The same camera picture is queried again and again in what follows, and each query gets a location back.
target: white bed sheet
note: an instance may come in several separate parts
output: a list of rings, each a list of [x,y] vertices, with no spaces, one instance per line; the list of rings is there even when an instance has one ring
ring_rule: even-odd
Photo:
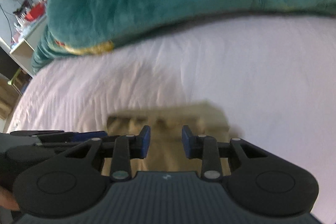
[[[31,82],[9,131],[103,130],[126,108],[208,100],[240,136],[314,174],[313,214],[336,222],[336,20],[200,20],[103,56],[54,61]]]

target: red object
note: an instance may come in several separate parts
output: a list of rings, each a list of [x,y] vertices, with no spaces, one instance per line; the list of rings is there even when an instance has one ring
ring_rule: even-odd
[[[35,19],[43,15],[44,12],[45,12],[44,2],[40,2],[30,10],[30,12],[26,15],[25,18],[28,21],[34,21]]]

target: white desk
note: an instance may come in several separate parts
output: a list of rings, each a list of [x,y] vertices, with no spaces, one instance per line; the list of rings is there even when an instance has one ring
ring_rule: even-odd
[[[46,25],[47,17],[44,15],[24,37],[24,39],[16,44],[9,53],[14,61],[31,77],[33,77],[31,58],[37,48],[37,44],[41,39]]]

